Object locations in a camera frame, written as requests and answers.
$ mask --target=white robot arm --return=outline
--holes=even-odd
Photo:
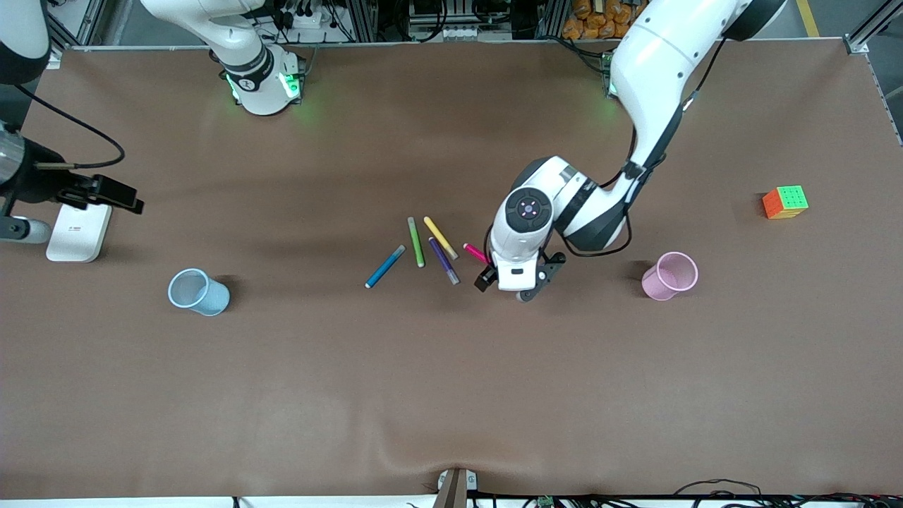
[[[499,289],[523,296],[547,282],[548,272],[537,271],[537,262],[552,228],[578,250],[606,249],[620,235],[639,189],[664,159],[690,102],[682,99],[690,74],[719,38],[750,38],[780,14],[785,2],[651,2],[611,61],[612,86],[636,129],[636,146],[614,185],[602,190],[557,156],[531,163],[496,213],[489,234],[495,268],[484,272],[477,286],[485,289],[498,278]]]
[[[155,17],[200,37],[226,70],[235,99],[255,115],[273,115],[301,98],[298,56],[264,44],[241,17],[264,0],[141,0]]]

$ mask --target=yellow floor line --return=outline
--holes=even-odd
[[[818,25],[815,24],[815,18],[812,16],[812,8],[809,7],[809,0],[796,0],[796,6],[799,8],[799,15],[803,17],[806,35],[821,37],[818,33]]]

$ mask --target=marker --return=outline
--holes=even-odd
[[[417,266],[423,268],[426,266],[426,262],[424,261],[424,251],[420,248],[420,235],[417,234],[417,223],[414,222],[414,217],[407,218],[407,229],[411,231],[411,244],[414,245]]]
[[[436,227],[436,224],[435,224],[435,222],[433,222],[433,219],[430,219],[429,217],[424,217],[424,224],[426,224],[426,227],[429,228],[430,231],[433,232],[433,236],[436,237],[436,239],[439,241],[439,243],[442,244],[442,248],[445,249],[445,251],[449,253],[449,256],[451,256],[451,259],[457,259],[458,253],[455,252],[454,249],[452,249],[451,243],[449,243],[449,241],[445,239],[445,237],[442,235],[442,232],[439,231],[439,228]]]
[[[429,241],[430,246],[433,247],[433,252],[436,253],[436,258],[439,258],[439,262],[442,263],[442,268],[445,269],[445,275],[449,276],[449,280],[452,282],[451,284],[453,286],[459,284],[461,281],[458,280],[458,274],[454,273],[454,268],[452,268],[449,259],[445,257],[445,253],[442,252],[442,247],[439,247],[439,242],[433,237],[430,237]]]
[[[483,255],[482,251],[477,249],[476,247],[470,245],[469,243],[464,244],[464,250],[467,250],[468,253],[476,259],[482,261],[484,265],[488,265],[489,261],[486,259],[486,256]]]
[[[379,279],[381,279],[386,274],[386,272],[389,271],[390,268],[392,268],[392,265],[394,265],[395,262],[398,261],[398,258],[401,258],[401,255],[404,253],[405,246],[399,245],[398,249],[396,249],[396,251],[393,252],[392,255],[389,256],[389,258],[386,259],[386,261],[384,261],[382,265],[379,265],[377,271],[373,272],[373,275],[371,275],[370,278],[367,279],[367,283],[364,284],[364,287],[370,289],[371,287],[375,286],[377,282],[379,282]]]

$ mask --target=blue cup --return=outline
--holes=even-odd
[[[200,315],[217,315],[228,306],[228,287],[208,277],[204,270],[186,268],[170,281],[170,302]]]

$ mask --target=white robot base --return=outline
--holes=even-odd
[[[267,46],[267,50],[273,54],[273,70],[260,82],[259,89],[247,91],[240,86],[241,80],[238,84],[228,80],[236,103],[260,116],[275,115],[289,104],[301,102],[304,86],[298,55],[275,45]]]
[[[62,205],[47,259],[57,263],[90,263],[100,254],[113,209],[105,204],[90,204],[86,210]]]

